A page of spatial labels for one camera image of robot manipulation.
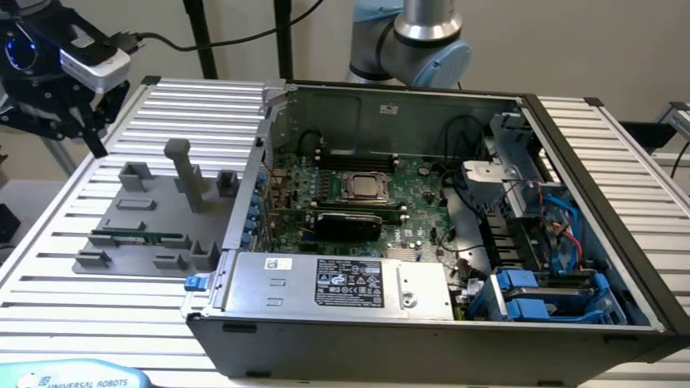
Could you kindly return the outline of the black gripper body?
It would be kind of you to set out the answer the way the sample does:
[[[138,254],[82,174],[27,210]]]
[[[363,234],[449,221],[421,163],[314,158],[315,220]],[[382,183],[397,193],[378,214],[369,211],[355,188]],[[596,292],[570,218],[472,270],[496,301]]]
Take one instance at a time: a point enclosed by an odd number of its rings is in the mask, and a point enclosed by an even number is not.
[[[130,91],[131,33],[107,35],[59,1],[2,3],[2,122],[78,137],[78,109],[111,124]]]

